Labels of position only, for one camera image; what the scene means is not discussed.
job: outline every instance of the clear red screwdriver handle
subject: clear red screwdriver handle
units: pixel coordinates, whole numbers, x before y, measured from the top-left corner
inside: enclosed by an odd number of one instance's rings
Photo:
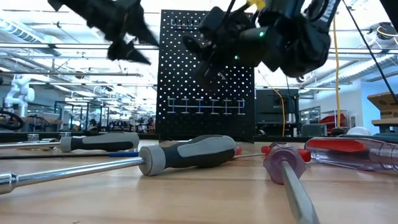
[[[313,138],[313,161],[357,170],[398,170],[398,145],[367,138]]]

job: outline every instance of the screwdriver shaft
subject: screwdriver shaft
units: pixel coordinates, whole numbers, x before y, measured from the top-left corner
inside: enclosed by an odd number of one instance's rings
[[[296,222],[299,224],[319,224],[310,197],[287,161],[282,161],[282,178],[290,209]]]
[[[57,147],[60,142],[27,142],[18,144],[0,144],[0,149],[37,149],[43,147]]]
[[[109,170],[121,169],[144,164],[145,160],[141,157],[121,159],[110,162],[100,162],[82,166],[67,167],[30,174],[15,175],[12,172],[0,173],[0,194],[12,192],[16,187],[31,184],[38,184],[52,180],[66,179],[86,174],[94,174]]]

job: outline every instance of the black pegboard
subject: black pegboard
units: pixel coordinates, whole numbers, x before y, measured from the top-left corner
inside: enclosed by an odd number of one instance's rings
[[[224,79],[216,81],[219,88],[206,91],[194,77],[199,61],[182,44],[182,37],[187,34],[204,44],[197,25],[207,13],[161,12],[156,133],[161,139],[225,134],[252,141],[255,135],[254,69],[239,65],[226,67]]]

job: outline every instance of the cardboard box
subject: cardboard box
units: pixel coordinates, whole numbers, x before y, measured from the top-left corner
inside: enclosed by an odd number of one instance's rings
[[[398,118],[398,106],[391,93],[370,95],[368,96],[368,100],[380,110],[381,119]]]

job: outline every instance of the wooden tabletop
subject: wooden tabletop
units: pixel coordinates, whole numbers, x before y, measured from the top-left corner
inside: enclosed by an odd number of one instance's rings
[[[243,143],[244,154],[259,152],[265,144]],[[115,158],[0,161],[0,171],[23,174],[110,160]],[[397,223],[396,175],[314,163],[301,181],[323,224]],[[261,157],[212,169],[170,169],[155,177],[144,177],[131,167],[20,187],[0,195],[0,222],[295,223],[284,187],[270,181]]]

